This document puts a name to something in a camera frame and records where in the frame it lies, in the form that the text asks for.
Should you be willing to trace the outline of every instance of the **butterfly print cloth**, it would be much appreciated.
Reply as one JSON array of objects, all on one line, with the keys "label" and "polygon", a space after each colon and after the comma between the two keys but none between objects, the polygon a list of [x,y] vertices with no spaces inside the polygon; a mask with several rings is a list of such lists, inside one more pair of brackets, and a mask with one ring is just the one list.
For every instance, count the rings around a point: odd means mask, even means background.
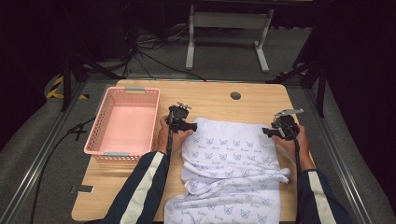
[{"label": "butterfly print cloth", "polygon": [[164,223],[279,223],[280,169],[263,124],[198,118],[183,145],[186,193],[165,205]]}]

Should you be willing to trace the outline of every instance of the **background desk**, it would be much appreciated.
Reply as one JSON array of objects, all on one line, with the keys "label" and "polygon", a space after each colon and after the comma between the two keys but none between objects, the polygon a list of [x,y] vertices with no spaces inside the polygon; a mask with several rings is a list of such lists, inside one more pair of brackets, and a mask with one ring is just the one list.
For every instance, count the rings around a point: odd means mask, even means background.
[{"label": "background desk", "polygon": [[[229,83],[229,82],[188,82],[188,81],[146,81],[121,80],[117,86],[142,86],[161,89],[159,116],[168,115],[168,107],[177,102],[190,105],[192,109],[187,122],[198,117],[245,123],[270,124],[274,114],[285,108],[292,108],[288,93],[282,85]],[[237,91],[242,97],[233,100],[231,92]],[[296,172],[295,165],[286,157],[283,149],[277,148],[280,166],[291,169],[289,184],[280,184],[281,221],[293,221],[296,217]],[[182,167],[181,153],[173,153],[163,200],[155,221],[163,220],[166,201],[184,192],[180,179]],[[103,218],[126,178],[134,166],[131,164],[108,164],[91,158],[82,185],[94,186],[92,194],[80,193],[72,211],[74,220],[94,220]]]}]

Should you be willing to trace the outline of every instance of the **sleeve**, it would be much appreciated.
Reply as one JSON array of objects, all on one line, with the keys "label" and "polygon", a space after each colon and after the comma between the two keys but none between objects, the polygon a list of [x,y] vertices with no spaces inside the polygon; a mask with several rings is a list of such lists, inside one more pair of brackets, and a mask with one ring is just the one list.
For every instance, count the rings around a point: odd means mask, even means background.
[{"label": "sleeve", "polygon": [[152,223],[163,196],[168,168],[168,160],[161,152],[149,152],[140,158],[102,223]]},{"label": "sleeve", "polygon": [[353,223],[337,202],[329,180],[319,170],[305,170],[297,179],[298,212],[302,223]]}]

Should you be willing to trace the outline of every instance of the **person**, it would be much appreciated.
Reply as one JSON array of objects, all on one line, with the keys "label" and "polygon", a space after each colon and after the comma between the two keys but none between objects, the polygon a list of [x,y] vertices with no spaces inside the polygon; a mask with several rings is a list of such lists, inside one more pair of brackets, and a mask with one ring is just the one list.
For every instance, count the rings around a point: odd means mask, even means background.
[{"label": "person", "polygon": [[[101,223],[152,223],[158,210],[165,187],[169,162],[166,155],[169,127],[160,119],[156,151],[151,151],[139,160],[134,171],[116,196]],[[298,214],[302,223],[352,223],[352,220],[337,202],[325,174],[316,169],[310,158],[310,149],[305,127],[298,125],[297,141],[300,145],[301,174],[297,179]],[[184,140],[193,130],[173,135],[173,150],[180,150]],[[272,139],[286,149],[295,161],[294,141],[286,141],[277,136]]]}]

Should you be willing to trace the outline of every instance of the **basket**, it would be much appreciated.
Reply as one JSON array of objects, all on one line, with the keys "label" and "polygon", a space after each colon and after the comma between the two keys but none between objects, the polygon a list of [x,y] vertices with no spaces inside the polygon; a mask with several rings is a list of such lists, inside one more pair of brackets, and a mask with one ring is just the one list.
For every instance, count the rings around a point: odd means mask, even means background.
[{"label": "basket", "polygon": [[160,90],[107,89],[84,151],[100,161],[137,163],[154,145]]}]

